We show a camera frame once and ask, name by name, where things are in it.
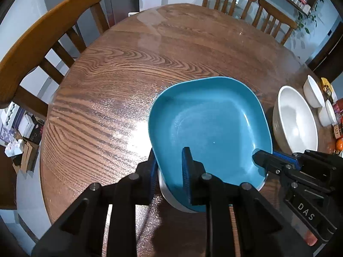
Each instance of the floor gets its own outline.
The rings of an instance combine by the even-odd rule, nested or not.
[[[64,65],[59,70],[66,74],[68,68]],[[58,84],[49,78],[38,97],[44,102],[50,103],[57,88]],[[0,215],[7,228],[29,255],[36,244],[35,241],[40,239],[51,226],[42,196],[39,159],[40,149],[33,172],[28,171],[26,174],[21,170],[18,172],[17,210],[0,210]]]

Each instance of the large white bowl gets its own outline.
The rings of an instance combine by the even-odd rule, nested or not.
[[[273,111],[273,131],[284,153],[318,149],[317,127],[310,107],[290,86],[283,86],[278,93]]]
[[[313,108],[325,107],[323,94],[311,75],[307,76],[307,80],[304,84],[304,95],[307,102]]]
[[[196,213],[196,211],[193,211],[185,207],[178,200],[176,200],[174,195],[170,192],[169,188],[167,187],[160,169],[158,169],[158,183],[159,183],[159,188],[161,189],[161,193],[164,199],[166,199],[167,202],[171,204],[175,209],[178,209],[179,211],[183,211],[183,212]]]

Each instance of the light blue wall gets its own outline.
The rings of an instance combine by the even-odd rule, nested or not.
[[[343,98],[343,73],[341,73],[333,82],[332,87],[335,90],[338,99]]]

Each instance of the orange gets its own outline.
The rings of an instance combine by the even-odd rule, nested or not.
[[[343,151],[343,141],[342,139],[338,139],[336,142],[336,150]]]

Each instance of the hanging plant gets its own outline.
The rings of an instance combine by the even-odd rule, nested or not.
[[[317,27],[317,20],[316,20],[317,16],[314,14],[314,12],[317,12],[317,6],[318,6],[319,1],[324,3],[324,0],[317,0],[316,5],[314,6],[314,11],[312,11],[311,14],[308,16],[303,15],[301,12],[298,11],[299,13],[298,20],[297,20],[298,30],[301,31],[301,29],[304,29],[307,34],[310,34],[310,30],[306,27],[306,24],[315,22],[316,27]]]

